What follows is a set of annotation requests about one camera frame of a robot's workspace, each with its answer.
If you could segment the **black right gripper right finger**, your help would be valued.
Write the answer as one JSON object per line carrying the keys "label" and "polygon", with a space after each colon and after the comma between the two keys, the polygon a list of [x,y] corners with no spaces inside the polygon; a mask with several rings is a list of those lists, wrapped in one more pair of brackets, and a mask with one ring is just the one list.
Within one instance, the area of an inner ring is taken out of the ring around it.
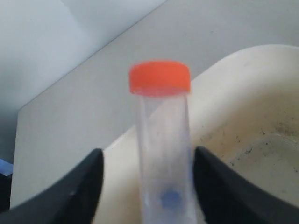
{"label": "black right gripper right finger", "polygon": [[194,153],[193,181],[208,224],[297,224],[298,207],[252,184],[203,146]]}

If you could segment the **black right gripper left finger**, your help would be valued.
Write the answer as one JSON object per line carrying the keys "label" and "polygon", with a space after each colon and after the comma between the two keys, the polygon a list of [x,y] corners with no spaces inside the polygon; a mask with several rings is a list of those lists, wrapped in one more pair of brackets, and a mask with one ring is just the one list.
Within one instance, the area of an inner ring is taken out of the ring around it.
{"label": "black right gripper left finger", "polygon": [[99,148],[51,187],[3,212],[2,224],[91,224],[104,180],[104,155]]}

